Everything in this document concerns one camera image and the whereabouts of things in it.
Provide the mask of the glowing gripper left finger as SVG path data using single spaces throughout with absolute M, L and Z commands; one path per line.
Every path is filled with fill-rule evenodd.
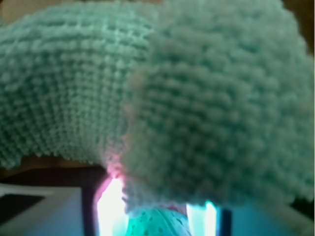
M 103 169 L 34 169 L 0 182 L 3 236 L 124 235 L 122 183 Z

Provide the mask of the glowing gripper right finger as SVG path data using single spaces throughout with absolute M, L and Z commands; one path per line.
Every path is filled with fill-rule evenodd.
M 296 200 L 287 206 L 223 208 L 207 203 L 187 205 L 194 236 L 313 236 L 314 202 Z

